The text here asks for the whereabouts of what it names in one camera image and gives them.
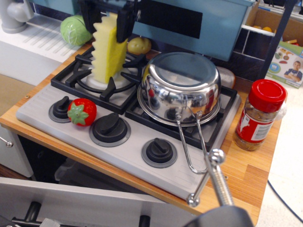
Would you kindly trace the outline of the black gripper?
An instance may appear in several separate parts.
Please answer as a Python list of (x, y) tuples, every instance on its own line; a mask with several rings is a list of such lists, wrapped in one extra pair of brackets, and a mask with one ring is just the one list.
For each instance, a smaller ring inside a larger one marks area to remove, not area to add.
[[(134, 8), (141, 0), (101, 0), (101, 8), (108, 12), (118, 12), (117, 33), (118, 43), (124, 42), (132, 34), (134, 27)], [(101, 10), (98, 0), (80, 0), (80, 12), (86, 29), (92, 34), (96, 32), (95, 23), (101, 23)]]

